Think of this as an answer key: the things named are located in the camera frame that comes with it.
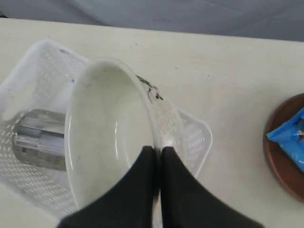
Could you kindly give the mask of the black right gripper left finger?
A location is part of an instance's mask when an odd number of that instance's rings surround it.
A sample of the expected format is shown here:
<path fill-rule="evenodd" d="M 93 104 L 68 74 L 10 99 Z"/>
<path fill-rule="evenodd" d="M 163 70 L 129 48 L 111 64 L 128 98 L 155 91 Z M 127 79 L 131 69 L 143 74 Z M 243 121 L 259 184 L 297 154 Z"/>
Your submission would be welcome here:
<path fill-rule="evenodd" d="M 156 152 L 144 146 L 126 175 L 105 195 L 63 218 L 60 228 L 150 228 L 156 191 Z"/>

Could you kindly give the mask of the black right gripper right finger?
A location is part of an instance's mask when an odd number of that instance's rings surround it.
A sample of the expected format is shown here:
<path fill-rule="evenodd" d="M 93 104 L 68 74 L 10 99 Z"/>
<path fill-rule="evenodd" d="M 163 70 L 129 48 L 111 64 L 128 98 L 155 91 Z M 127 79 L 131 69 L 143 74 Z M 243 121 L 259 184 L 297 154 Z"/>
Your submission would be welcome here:
<path fill-rule="evenodd" d="M 172 147 L 161 152 L 161 211 L 165 228 L 261 228 L 206 190 Z"/>

